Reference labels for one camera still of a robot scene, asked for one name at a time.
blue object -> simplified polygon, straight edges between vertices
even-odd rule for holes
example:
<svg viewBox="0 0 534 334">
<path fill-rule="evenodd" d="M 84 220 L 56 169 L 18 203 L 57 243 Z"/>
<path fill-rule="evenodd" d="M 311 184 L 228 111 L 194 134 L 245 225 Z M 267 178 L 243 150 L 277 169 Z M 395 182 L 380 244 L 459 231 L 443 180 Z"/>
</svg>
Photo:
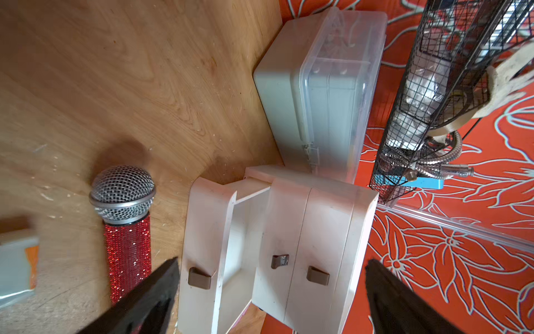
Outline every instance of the blue object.
<svg viewBox="0 0 534 334">
<path fill-rule="evenodd" d="M 375 175 L 375 181 L 377 184 L 383 184 L 383 185 L 396 185 L 395 182 L 390 181 L 387 177 L 384 177 L 384 175 L 377 174 Z M 406 182 L 406 178 L 402 177 L 400 179 L 400 182 Z M 402 184 L 404 187 L 415 187 L 415 188 L 423 188 L 423 189 L 443 189 L 443 180 L 438 180 L 436 178 L 432 177 L 417 177 L 417 180 L 410 181 Z"/>
</svg>

clear plastic lid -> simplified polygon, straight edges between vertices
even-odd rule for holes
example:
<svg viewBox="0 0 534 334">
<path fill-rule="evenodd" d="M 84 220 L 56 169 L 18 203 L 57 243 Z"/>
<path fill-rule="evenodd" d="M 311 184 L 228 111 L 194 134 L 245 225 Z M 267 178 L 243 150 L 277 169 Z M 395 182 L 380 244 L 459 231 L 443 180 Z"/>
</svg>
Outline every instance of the clear plastic lid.
<svg viewBox="0 0 534 334">
<path fill-rule="evenodd" d="M 383 12 L 324 15 L 299 72 L 300 134 L 316 175 L 354 183 L 386 25 Z"/>
</svg>

orange floral pattern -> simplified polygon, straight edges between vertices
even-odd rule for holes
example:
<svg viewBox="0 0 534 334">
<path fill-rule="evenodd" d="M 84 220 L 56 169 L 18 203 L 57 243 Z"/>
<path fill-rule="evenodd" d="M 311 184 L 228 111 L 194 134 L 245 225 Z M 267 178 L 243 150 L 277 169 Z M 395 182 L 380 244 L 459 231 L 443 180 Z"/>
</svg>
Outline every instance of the orange floral pattern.
<svg viewBox="0 0 534 334">
<path fill-rule="evenodd" d="M 280 0 L 287 21 L 341 9 L 386 12 L 386 49 L 356 184 L 367 186 L 425 1 Z M 534 242 L 534 86 L 484 118 L 454 163 L 476 174 L 442 190 L 407 194 L 400 203 Z M 473 122 L 461 129 L 465 134 Z M 377 210 L 366 259 L 379 259 L 415 293 L 466 333 L 534 333 L 534 254 Z M 362 271 L 344 333 L 373 333 Z M 267 316 L 262 334 L 292 331 Z"/>
</svg>

microphone grille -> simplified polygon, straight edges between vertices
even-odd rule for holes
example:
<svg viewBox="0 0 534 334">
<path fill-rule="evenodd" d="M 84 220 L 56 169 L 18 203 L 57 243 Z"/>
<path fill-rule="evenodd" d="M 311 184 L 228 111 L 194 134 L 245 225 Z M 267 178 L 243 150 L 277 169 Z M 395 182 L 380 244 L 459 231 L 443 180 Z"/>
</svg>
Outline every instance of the microphone grille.
<svg viewBox="0 0 534 334">
<path fill-rule="evenodd" d="M 149 196 L 155 189 L 150 174 L 139 167 L 119 165 L 97 175 L 92 184 L 91 200 L 104 221 L 125 224 L 142 218 L 152 205 L 153 196 L 128 207 L 110 208 L 104 204 L 121 204 Z"/>
</svg>

microphone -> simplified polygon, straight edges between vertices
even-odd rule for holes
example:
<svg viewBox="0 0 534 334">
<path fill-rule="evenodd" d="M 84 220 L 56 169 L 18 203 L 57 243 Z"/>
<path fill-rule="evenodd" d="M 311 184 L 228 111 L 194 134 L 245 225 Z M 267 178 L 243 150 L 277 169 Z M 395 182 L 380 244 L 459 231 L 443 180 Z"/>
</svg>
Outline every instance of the microphone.
<svg viewBox="0 0 534 334">
<path fill-rule="evenodd" d="M 115 305 L 152 272 L 150 213 L 156 187 L 135 166 L 114 166 L 97 175 L 89 200 L 104 220 L 111 301 Z"/>
</svg>

